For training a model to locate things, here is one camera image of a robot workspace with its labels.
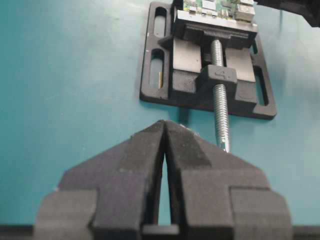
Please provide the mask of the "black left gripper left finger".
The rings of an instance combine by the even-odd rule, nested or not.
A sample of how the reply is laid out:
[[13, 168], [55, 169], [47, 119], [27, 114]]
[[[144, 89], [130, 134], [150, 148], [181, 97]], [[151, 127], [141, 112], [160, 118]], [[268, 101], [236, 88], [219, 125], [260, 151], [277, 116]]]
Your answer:
[[37, 240], [139, 240], [158, 221], [165, 122], [66, 170], [42, 201]]

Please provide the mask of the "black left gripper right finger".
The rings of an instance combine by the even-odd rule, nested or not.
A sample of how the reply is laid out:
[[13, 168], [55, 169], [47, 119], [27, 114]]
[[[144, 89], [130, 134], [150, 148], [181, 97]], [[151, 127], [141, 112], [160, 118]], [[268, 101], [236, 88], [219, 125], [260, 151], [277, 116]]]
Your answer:
[[287, 202], [258, 167], [173, 121], [165, 156], [171, 219], [184, 239], [292, 239]]

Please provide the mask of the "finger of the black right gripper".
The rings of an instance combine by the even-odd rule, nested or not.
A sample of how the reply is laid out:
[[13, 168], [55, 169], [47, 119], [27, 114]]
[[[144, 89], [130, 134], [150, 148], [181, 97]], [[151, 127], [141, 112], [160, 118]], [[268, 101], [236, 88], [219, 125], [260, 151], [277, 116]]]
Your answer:
[[302, 16], [311, 27], [320, 27], [319, 0], [257, 0], [258, 5]]

